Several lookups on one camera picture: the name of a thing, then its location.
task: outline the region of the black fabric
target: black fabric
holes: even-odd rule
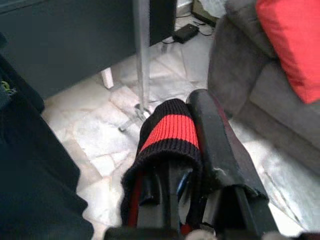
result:
[[[7,44],[7,40],[5,36],[0,32],[0,49],[6,46],[6,44]]]
[[[200,196],[200,179],[202,174],[202,165],[200,151],[190,142],[185,140],[171,138],[156,142],[140,152],[142,146],[148,139],[149,134],[157,123],[166,115],[185,115],[191,117],[186,104],[179,99],[168,100],[159,105],[154,113],[143,123],[140,131],[140,141],[137,149],[136,159],[122,179],[124,189],[124,198],[121,204],[122,224],[127,225],[129,214],[129,203],[134,188],[137,174],[148,164],[163,163],[169,159],[175,161],[188,162],[193,167],[195,185],[191,198],[191,211],[188,214],[188,222],[192,225],[197,222],[198,208],[197,203]]]
[[[90,239],[80,170],[41,118],[41,101],[31,101],[36,109],[20,86],[0,110],[0,238]]]
[[[230,127],[218,100],[207,90],[199,89],[190,94],[187,104],[202,154],[202,193],[240,186],[250,197],[267,199],[250,155]]]
[[[0,110],[4,108],[10,102],[10,96],[8,95],[7,91],[3,87],[3,78],[0,72]]]
[[[39,112],[45,109],[45,104],[40,95],[30,87],[21,76],[10,66],[10,64],[0,55],[0,75],[2,79],[15,88],[21,95]]]

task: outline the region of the red cushion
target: red cushion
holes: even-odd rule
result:
[[[256,12],[293,90],[320,99],[320,0],[258,0]]]

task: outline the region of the floor tile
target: floor tile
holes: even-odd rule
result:
[[[177,28],[181,28],[183,27],[184,25],[187,25],[187,24],[192,24],[193,21],[196,20],[195,17],[193,17],[192,15],[191,16],[187,16],[188,14],[185,14],[184,16],[185,17],[179,17],[175,20],[175,25],[177,26]]]
[[[44,102],[45,109],[42,113],[42,118],[49,125],[49,127],[54,131],[59,131],[69,124],[69,120],[62,114],[60,109],[58,109],[50,99]]]
[[[71,123],[108,102],[110,92],[96,83],[96,75],[51,98],[52,104]]]
[[[115,163],[110,155],[98,156],[91,160],[102,177],[109,176],[115,169]]]
[[[131,88],[133,92],[138,93],[138,87],[134,86]],[[190,95],[190,93],[192,93],[192,91],[195,90],[195,87],[191,84],[189,85],[187,83],[186,86],[186,91],[183,90],[177,90],[177,94],[170,94],[170,92],[167,92],[167,94],[157,94],[157,90],[151,91],[150,92],[150,97],[149,97],[149,110],[151,113],[154,112],[155,108],[157,106],[159,106],[160,104],[162,104],[164,101],[166,100],[170,100],[170,99],[180,99],[182,101],[186,101],[188,96]]]
[[[96,75],[95,78],[95,82],[102,86],[103,88],[107,89],[110,93],[113,93],[114,91],[118,90],[119,88],[123,87],[124,84],[122,82],[120,82],[117,78],[117,72],[115,70],[113,70],[113,67],[111,67],[111,74],[112,74],[112,78],[113,78],[113,87],[107,89],[104,85],[104,81],[102,79],[102,77],[100,76],[100,73],[98,73]]]
[[[53,132],[61,143],[75,139],[73,123],[70,123],[59,130],[53,130]]]
[[[131,125],[127,131],[118,127],[129,118],[111,102],[86,115],[74,124],[73,135],[90,160],[137,148],[139,128]]]
[[[176,98],[180,95],[189,95],[195,87],[187,80],[177,75],[170,75],[150,80],[150,92],[163,101]]]
[[[130,87],[131,91],[134,92],[135,95],[139,96],[139,88],[137,85]],[[149,103],[158,102],[158,96],[155,95],[153,92],[149,91]]]
[[[266,139],[245,142],[243,146],[250,154],[252,162],[257,171],[259,171],[259,168],[262,168],[263,160],[271,153],[272,149],[274,148],[273,144]]]
[[[158,56],[156,60],[179,75],[181,78],[187,78],[181,47],[176,47],[171,51],[167,51],[165,54]]]
[[[80,178],[76,188],[77,192],[102,179],[100,173],[90,163],[87,155],[75,140],[64,141],[62,145],[67,150],[74,163],[80,169]]]
[[[77,193],[88,202],[88,207],[83,212],[85,219],[99,222],[99,216],[110,206],[113,206],[115,201],[118,201],[118,199],[114,199],[113,193],[110,191],[110,184],[110,178],[103,178]]]
[[[110,101],[127,116],[135,116],[135,105],[139,103],[139,97],[127,86],[123,86],[113,92]]]
[[[125,172],[132,166],[136,159],[136,152],[130,152],[122,161],[121,164],[114,170],[110,176],[111,190],[115,193],[123,193],[121,180]]]
[[[299,224],[285,215],[279,208],[272,203],[269,203],[270,211],[279,232],[287,237],[298,237],[302,232],[306,232]]]
[[[163,46],[164,44],[162,42],[158,42],[150,47],[149,56],[151,60],[156,59],[159,55],[164,53]]]
[[[92,223],[94,229],[94,234],[91,240],[103,240],[108,226],[92,219],[89,219],[89,222]]]
[[[122,220],[120,217],[120,209],[117,208],[116,205],[110,205],[109,207],[109,209],[103,211],[103,213],[97,218],[97,220],[109,227],[121,226]]]
[[[195,89],[208,89],[208,81],[207,80],[193,82],[192,84],[195,87]]]
[[[133,87],[138,84],[136,56],[131,56],[116,64],[112,68],[115,81],[120,81],[126,86]],[[156,60],[150,61],[150,78],[158,78],[172,74],[172,72]]]
[[[280,189],[278,189],[278,186],[272,181],[272,178],[270,177],[270,175],[266,171],[264,171],[264,168],[260,168],[258,171],[258,174],[266,190],[266,193],[268,194],[270,203],[277,206],[277,208],[279,208],[288,217],[296,221],[295,214],[288,207],[286,199],[284,198]]]
[[[285,200],[285,206],[279,208],[286,207],[291,211],[304,229],[320,231],[320,176],[279,149],[273,151],[262,165]]]
[[[129,158],[131,153],[135,153],[135,151],[125,150],[121,152],[115,152],[111,154],[112,160],[117,167],[119,167],[124,161]]]
[[[229,120],[229,124],[242,144],[264,139],[259,133],[242,123],[236,117]]]
[[[202,23],[197,18],[190,16],[178,18],[176,24],[183,27],[186,24],[196,25],[195,22]],[[203,34],[212,35],[204,36],[199,32],[196,37],[182,45],[178,45],[183,58],[186,76],[190,82],[205,82],[208,78],[209,59],[214,39],[214,32],[208,25],[200,25],[199,30]]]

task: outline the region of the white table leg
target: white table leg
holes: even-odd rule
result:
[[[114,86],[114,79],[112,78],[111,67],[101,71],[101,76],[103,79],[103,84],[107,89]]]

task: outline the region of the red strap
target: red strap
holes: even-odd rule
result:
[[[129,216],[128,216],[128,226],[135,228],[138,221],[139,213],[139,198],[142,190],[142,180],[143,175],[141,172],[137,174],[133,192],[131,194],[130,204],[129,204]]]
[[[162,118],[151,131],[140,152],[165,139],[184,140],[199,148],[194,121],[185,115],[170,114]]]
[[[189,224],[184,224],[180,227],[180,232],[183,236],[186,236],[192,232],[192,227]]]

